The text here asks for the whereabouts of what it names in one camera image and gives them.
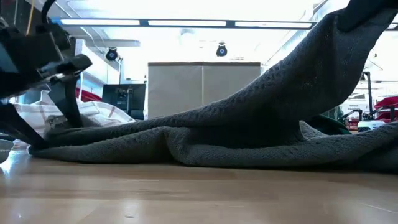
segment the white cloth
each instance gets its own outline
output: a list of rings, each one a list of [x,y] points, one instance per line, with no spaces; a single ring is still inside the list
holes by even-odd
[[[119,124],[126,124],[135,122],[123,110],[103,102],[89,101],[82,102],[77,100],[79,112],[85,115],[88,119],[100,124],[101,126],[115,126]],[[42,91],[39,101],[24,105],[14,104],[16,110],[37,133],[44,135],[45,121],[49,116],[61,116],[61,111],[55,106],[55,103],[50,99],[48,91]],[[14,141],[17,146],[22,146],[20,141]]]

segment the gray knit blanket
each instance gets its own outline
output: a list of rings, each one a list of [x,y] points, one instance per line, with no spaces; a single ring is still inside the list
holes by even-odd
[[[289,56],[234,95],[201,108],[109,128],[54,128],[31,155],[90,163],[398,171],[398,123],[327,136],[302,120],[341,104],[396,10],[349,33],[325,16]]]

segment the beige cabinet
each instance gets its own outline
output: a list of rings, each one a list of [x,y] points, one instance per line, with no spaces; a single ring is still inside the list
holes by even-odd
[[[260,63],[149,63],[148,118],[221,100],[260,75]]]

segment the security camera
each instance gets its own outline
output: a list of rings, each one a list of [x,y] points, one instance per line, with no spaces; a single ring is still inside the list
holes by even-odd
[[[217,57],[224,57],[226,54],[228,53],[225,44],[224,43],[220,43],[218,48],[217,48]]]
[[[116,61],[116,59],[119,57],[116,47],[110,47],[105,57],[110,62]]]

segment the wooden table surface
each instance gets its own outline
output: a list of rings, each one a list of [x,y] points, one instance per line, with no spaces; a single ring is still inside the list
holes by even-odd
[[[0,223],[398,223],[398,177],[92,165],[12,151]]]

